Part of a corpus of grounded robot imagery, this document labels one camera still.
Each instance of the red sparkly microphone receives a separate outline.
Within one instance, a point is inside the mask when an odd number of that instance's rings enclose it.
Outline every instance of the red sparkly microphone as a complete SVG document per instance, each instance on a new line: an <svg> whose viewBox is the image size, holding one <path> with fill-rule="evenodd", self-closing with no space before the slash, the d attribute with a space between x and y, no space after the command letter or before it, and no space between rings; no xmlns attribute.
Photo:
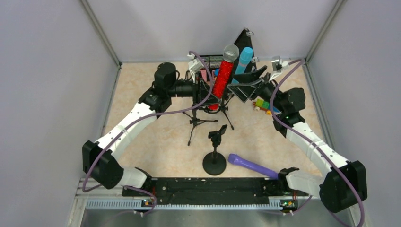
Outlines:
<svg viewBox="0 0 401 227"><path fill-rule="evenodd" d="M233 69L233 62L238 58L238 56L239 49L236 45L230 44L224 48L223 61L221 62L220 70L218 71L212 90L212 94L219 99L223 97L224 89L226 89L231 70ZM208 108L211 110L217 110L218 104L210 105Z"/></svg>

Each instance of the gray object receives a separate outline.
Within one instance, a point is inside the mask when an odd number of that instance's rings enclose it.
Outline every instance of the gray object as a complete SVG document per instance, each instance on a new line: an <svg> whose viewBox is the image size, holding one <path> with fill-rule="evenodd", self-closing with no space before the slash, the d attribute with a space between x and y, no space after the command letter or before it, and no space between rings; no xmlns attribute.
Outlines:
<svg viewBox="0 0 401 227"><path fill-rule="evenodd" d="M239 56L239 49L236 45L230 44L224 48L223 59L229 63L233 63Z"/></svg>
<svg viewBox="0 0 401 227"><path fill-rule="evenodd" d="M107 220L122 210L87 209L81 227L102 226ZM125 213L107 222L107 226L143 226L143 227L341 227L334 221L319 200L312 200L302 211L308 215L291 216L271 215L263 210L155 210L143 218L139 214ZM353 225L349 210L338 216Z"/></svg>
<svg viewBox="0 0 401 227"><path fill-rule="evenodd" d="M155 210L281 210L280 199L269 199L268 204L249 205L188 205L188 204L167 204L157 205ZM88 199L86 209L104 210L150 210L149 207L142 207L141 199L114 198L114 199Z"/></svg>
<svg viewBox="0 0 401 227"><path fill-rule="evenodd" d="M79 1L0 5L0 225L66 226L117 67Z"/></svg>
<svg viewBox="0 0 401 227"><path fill-rule="evenodd" d="M391 196L401 182L400 10L401 1L347 1L309 64L336 151L366 167L373 226L401 222Z"/></svg>

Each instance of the purple plastic stick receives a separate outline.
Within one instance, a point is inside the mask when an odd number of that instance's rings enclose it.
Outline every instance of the purple plastic stick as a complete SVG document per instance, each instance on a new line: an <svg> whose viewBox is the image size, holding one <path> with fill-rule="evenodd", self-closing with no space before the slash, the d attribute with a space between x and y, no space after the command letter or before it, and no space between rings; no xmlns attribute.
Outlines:
<svg viewBox="0 0 401 227"><path fill-rule="evenodd" d="M258 172L260 174L266 175L266 176L274 178L274 179L278 179L279 178L279 174L274 172L273 170L265 168L263 166L260 166L260 165L258 165L256 163L253 163L253 162L248 161L246 159L243 159L240 156L235 155L235 154L230 154L228 156L228 162L233 164L233 165L245 167L247 169L253 170L255 172Z"/></svg>

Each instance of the metal bracket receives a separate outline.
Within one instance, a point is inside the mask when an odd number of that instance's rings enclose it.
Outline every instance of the metal bracket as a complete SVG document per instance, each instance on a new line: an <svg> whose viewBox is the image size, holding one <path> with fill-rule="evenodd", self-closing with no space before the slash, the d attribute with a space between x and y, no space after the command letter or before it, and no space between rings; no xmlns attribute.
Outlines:
<svg viewBox="0 0 401 227"><path fill-rule="evenodd" d="M273 72L282 72L282 64L283 62L281 61L280 56L274 56L273 59L271 60L271 64L273 66Z"/></svg>
<svg viewBox="0 0 401 227"><path fill-rule="evenodd" d="M99 21L97 20L95 13L93 12L92 8L90 7L88 0L80 0L82 4L82 8L84 9L85 13L90 19L90 22L95 29L96 33L99 35L102 44L104 45L106 51L109 53L110 57L113 59L114 63L120 67L121 61L118 59L117 54L115 53L109 39L107 38L102 26L100 26Z"/></svg>
<svg viewBox="0 0 401 227"><path fill-rule="evenodd" d="M190 204L166 204L157 205L157 210L282 210L282 198L269 199L268 204L246 204L246 205L190 205ZM112 198L97 199L89 198L86 209L116 209L116 210L150 210L150 206L143 207L142 199Z"/></svg>
<svg viewBox="0 0 401 227"><path fill-rule="evenodd" d="M251 62L252 62L252 63L256 63L256 62L260 62L260 60L259 60L258 57L253 57L253 58L251 59Z"/></svg>

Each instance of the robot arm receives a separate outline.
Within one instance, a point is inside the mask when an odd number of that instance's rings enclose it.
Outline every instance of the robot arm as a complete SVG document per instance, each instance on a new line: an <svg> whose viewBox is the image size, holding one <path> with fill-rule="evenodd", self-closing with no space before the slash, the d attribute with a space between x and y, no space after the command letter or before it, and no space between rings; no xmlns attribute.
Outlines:
<svg viewBox="0 0 401 227"><path fill-rule="evenodd" d="M172 63L160 64L155 72L152 87L142 95L128 115L96 142L88 140L84 144L82 147L84 172L89 172L95 158L111 143L96 163L90 176L106 189L116 185L142 188L151 176L139 168L122 168L117 161L129 143L158 116L138 120L150 114L164 112L171 105L172 97L192 97L194 90L196 86L192 81L176 79L176 69Z"/></svg>
<svg viewBox="0 0 401 227"><path fill-rule="evenodd" d="M252 73L233 76L240 84L230 84L230 89L243 102L260 97L270 102L275 86L270 83L271 76L254 76ZM283 169L279 173L279 181L285 191L288 189L300 190L321 199L322 203L331 212L337 213L357 203L357 199L345 181L332 168L329 162L317 150L319 147L328 159L340 169L358 192L361 200L367 198L366 171L359 162L350 162L320 139L299 114L305 109L305 93L302 88L292 88L288 91L278 91L274 107L280 110L277 117L297 132L306 136L308 142L300 135L273 121L275 129L285 138L296 144L306 156L317 166L322 177L303 172L298 168Z"/></svg>

